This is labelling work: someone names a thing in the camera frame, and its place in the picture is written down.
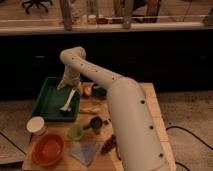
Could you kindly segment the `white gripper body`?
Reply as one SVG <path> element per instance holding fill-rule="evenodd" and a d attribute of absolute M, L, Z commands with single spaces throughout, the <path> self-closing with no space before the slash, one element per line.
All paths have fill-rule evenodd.
<path fill-rule="evenodd" d="M 80 82 L 80 73 L 75 69 L 66 66 L 62 77 L 62 83 L 64 85 L 77 86 L 79 82 Z"/>

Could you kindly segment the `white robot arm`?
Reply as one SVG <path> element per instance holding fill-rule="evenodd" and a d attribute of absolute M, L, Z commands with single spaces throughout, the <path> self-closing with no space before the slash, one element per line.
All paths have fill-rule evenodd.
<path fill-rule="evenodd" d="M 63 50 L 60 60 L 65 65 L 65 85 L 80 90 L 83 74 L 107 91 L 108 111 L 124 171 L 171 171 L 140 84 L 88 62 L 82 47 Z"/>

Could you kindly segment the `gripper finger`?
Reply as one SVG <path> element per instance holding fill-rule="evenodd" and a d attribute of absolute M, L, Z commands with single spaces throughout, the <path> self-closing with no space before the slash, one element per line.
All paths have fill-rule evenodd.
<path fill-rule="evenodd" d="M 83 87 L 82 87 L 81 82 L 79 82 L 79 83 L 75 86 L 75 89 L 79 92 L 80 95 L 83 94 Z"/>
<path fill-rule="evenodd" d="M 57 86 L 57 90 L 60 90 L 60 89 L 64 88 L 65 86 L 66 86 L 65 81 L 61 80 Z"/>

